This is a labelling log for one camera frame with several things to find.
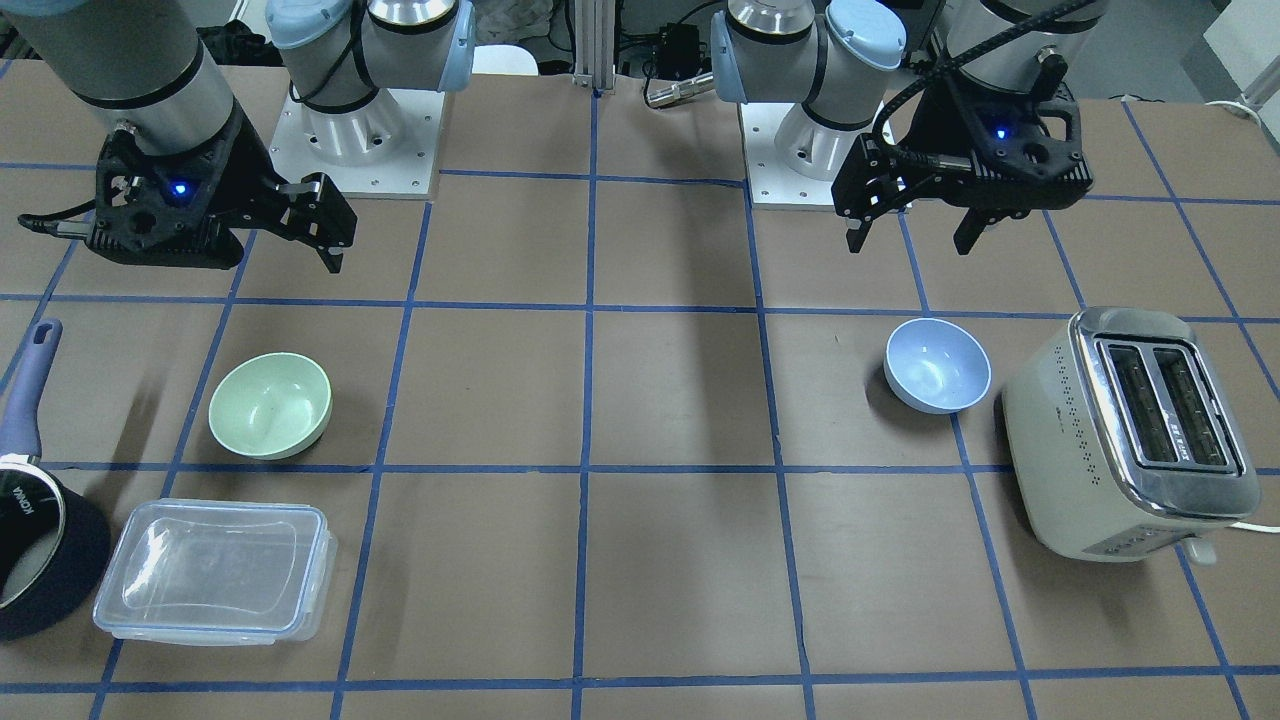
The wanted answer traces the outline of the robot arm over green bowl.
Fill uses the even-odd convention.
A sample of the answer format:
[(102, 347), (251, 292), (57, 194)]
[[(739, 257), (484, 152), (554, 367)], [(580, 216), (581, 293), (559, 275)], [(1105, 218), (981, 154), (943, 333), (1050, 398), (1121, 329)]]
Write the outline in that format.
[[(393, 92), (467, 87), (471, 1), (270, 1), (291, 99), (329, 161), (403, 138)], [(3, 17), (108, 127), (93, 197), (26, 229), (79, 240), (113, 263), (232, 269), (238, 229), (310, 246), (340, 270), (357, 215), (330, 176), (289, 181), (187, 13), (173, 1), (5, 1)]]

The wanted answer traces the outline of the black gripper near toaster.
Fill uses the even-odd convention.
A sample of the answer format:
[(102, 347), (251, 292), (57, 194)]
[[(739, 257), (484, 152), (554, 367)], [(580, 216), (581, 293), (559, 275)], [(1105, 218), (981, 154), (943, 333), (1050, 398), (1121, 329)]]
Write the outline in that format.
[(1051, 94), (1004, 94), (968, 78), (925, 88), (905, 135), (856, 137), (832, 184), (846, 218), (849, 252), (859, 254), (876, 217), (916, 199), (966, 208), (952, 242), (968, 256), (1005, 211), (1064, 209), (1093, 187), (1080, 109), (1061, 82)]

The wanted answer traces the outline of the robot arm over blue bowl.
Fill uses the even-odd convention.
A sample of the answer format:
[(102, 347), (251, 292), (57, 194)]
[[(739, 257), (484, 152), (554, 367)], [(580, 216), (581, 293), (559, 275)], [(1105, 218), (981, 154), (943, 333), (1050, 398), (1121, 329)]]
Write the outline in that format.
[(1105, 1), (964, 1), (928, 68), (896, 95), (908, 28), (879, 1), (728, 1), (710, 22), (710, 68), (727, 102), (787, 102), (846, 135), (832, 173), (851, 252), (872, 224), (919, 199), (965, 214), (959, 254), (1005, 219), (1070, 208), (1093, 187), (1066, 74)]

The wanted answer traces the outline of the black gripper near saucepan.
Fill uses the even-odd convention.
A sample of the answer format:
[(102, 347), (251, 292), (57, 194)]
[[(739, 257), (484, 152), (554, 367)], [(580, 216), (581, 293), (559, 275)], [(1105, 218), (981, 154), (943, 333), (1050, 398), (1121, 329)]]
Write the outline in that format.
[(237, 229), (269, 231), (311, 247), (339, 274), (358, 218), (333, 178), (285, 183), (239, 102), (209, 140), (183, 152), (146, 154), (141, 129), (118, 120), (95, 172), (86, 246), (134, 266), (232, 269)]

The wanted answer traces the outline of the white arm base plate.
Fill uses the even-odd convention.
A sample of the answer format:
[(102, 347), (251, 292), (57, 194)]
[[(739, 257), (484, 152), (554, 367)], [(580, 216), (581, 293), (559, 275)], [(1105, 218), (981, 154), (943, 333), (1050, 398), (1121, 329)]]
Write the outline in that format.
[(323, 173), (348, 199), (429, 201), (447, 99), (384, 88), (369, 105), (343, 114), (285, 100), (268, 150), (279, 174), (298, 181)]
[(751, 200), (759, 209), (833, 211), (832, 183), (852, 141), (870, 129), (835, 129), (799, 102), (739, 105)]

